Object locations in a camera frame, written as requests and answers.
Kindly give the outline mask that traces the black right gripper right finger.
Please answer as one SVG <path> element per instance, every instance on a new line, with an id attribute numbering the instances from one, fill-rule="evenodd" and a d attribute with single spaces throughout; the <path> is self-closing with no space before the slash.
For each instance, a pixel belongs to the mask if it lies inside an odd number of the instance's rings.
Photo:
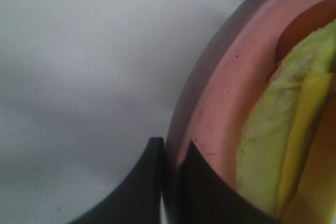
<path id="1" fill-rule="evenodd" d="M 190 142 L 182 165 L 179 223 L 280 223 L 231 189 Z"/>

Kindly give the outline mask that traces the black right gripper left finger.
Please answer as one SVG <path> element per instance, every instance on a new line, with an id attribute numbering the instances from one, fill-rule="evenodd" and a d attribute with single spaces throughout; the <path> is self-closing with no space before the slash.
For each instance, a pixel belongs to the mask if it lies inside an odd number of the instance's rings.
<path id="1" fill-rule="evenodd" d="M 118 187 L 72 223 L 161 223 L 163 168 L 164 140 L 152 137 Z"/>

